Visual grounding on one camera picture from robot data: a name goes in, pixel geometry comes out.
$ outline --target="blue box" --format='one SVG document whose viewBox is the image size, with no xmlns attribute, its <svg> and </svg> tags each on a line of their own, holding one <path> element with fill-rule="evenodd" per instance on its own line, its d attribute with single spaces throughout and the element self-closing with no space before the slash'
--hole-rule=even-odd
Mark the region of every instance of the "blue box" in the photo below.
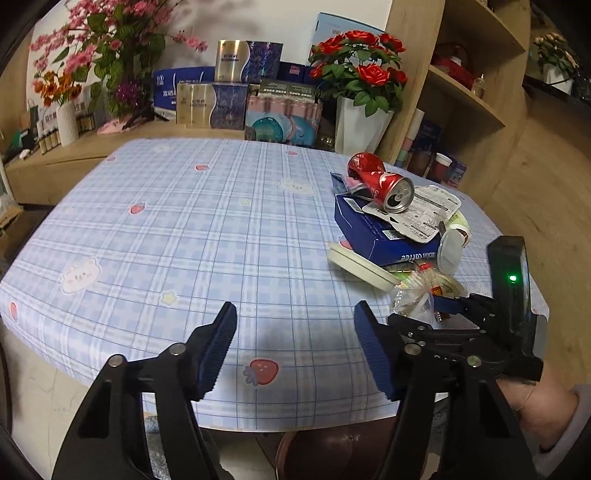
<svg viewBox="0 0 591 480">
<path fill-rule="evenodd" d="M 179 83 L 212 82 L 215 67 L 186 67 L 154 72 L 154 108 L 167 118 L 175 119 Z"/>
<path fill-rule="evenodd" d="M 282 80 L 283 82 L 304 83 L 305 73 L 306 65 L 281 61 L 279 62 L 277 80 Z"/>
<path fill-rule="evenodd" d="M 318 43 L 328 40 L 331 37 L 340 35 L 341 33 L 348 32 L 350 30 L 362 30 L 364 32 L 370 32 L 374 35 L 381 35 L 384 33 L 379 28 L 372 27 L 371 25 L 357 22 L 346 17 L 340 17 L 333 14 L 319 13 L 318 19 L 316 19 L 316 29 L 314 30 L 314 36 L 312 37 L 312 45 L 318 45 Z"/>
<path fill-rule="evenodd" d="M 335 196 L 335 220 L 355 253 L 380 267 L 397 262 L 437 258 L 441 236 L 420 244 L 362 208 L 369 202 L 351 195 Z"/>
</svg>

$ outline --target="tablecloth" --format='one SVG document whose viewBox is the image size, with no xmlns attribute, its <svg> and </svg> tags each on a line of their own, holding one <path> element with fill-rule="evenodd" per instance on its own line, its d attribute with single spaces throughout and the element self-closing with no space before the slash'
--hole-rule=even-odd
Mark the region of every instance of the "tablecloth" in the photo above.
<svg viewBox="0 0 591 480">
<path fill-rule="evenodd" d="M 389 295 L 329 264 L 329 172 L 347 158 L 235 140 L 136 140 L 86 176 L 29 240 L 0 283 L 7 327 L 85 384 L 115 353 L 154 356 L 210 323 L 224 301 L 238 329 L 203 427 L 283 431 L 392 416 L 353 327 Z M 417 184 L 426 180 L 413 177 Z M 500 232 L 467 196 L 473 238 L 456 278 L 491 293 L 486 245 Z M 532 305 L 548 307 L 532 282 Z M 144 407 L 154 411 L 153 395 Z"/>
</svg>

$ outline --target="white vase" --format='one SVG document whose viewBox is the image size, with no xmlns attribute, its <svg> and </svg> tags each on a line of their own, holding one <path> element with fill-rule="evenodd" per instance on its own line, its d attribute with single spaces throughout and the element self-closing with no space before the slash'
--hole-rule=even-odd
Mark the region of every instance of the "white vase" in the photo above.
<svg viewBox="0 0 591 480">
<path fill-rule="evenodd" d="M 355 155 L 374 153 L 394 112 L 379 109 L 372 116 L 365 116 L 365 105 L 353 106 L 353 100 L 339 97 L 336 107 L 335 152 Z"/>
<path fill-rule="evenodd" d="M 71 100 L 57 109 L 57 129 L 60 131 L 61 144 L 64 147 L 80 138 L 76 123 L 76 109 Z"/>
<path fill-rule="evenodd" d="M 562 90 L 564 93 L 570 95 L 573 89 L 573 79 L 566 80 L 566 76 L 554 65 L 544 65 L 544 81 L 546 83 L 553 83 L 554 88 Z"/>
</svg>

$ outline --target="cartoon cloud print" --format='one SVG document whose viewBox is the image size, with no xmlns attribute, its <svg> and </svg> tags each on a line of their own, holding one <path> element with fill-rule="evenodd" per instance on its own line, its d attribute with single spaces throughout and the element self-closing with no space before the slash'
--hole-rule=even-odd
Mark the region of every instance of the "cartoon cloud print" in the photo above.
<svg viewBox="0 0 591 480">
<path fill-rule="evenodd" d="M 84 290 L 99 278 L 100 267 L 95 258 L 89 258 L 83 263 L 70 265 L 61 275 L 61 290 L 63 293 L 76 293 Z"/>
</svg>

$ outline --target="red soda can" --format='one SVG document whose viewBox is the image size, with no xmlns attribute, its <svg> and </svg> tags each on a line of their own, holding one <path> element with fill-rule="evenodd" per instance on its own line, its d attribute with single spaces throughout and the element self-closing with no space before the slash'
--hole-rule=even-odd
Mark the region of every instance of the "red soda can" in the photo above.
<svg viewBox="0 0 591 480">
<path fill-rule="evenodd" d="M 358 153 L 351 157 L 348 165 L 349 177 L 357 178 L 355 175 L 361 171 L 380 171 L 386 173 L 384 162 L 373 153 Z"/>
<path fill-rule="evenodd" d="M 371 153 L 354 155 L 349 160 L 348 174 L 364 182 L 374 201 L 386 212 L 403 212 L 413 201 L 414 185 L 411 180 L 397 173 L 387 173 L 384 162 Z"/>
</svg>

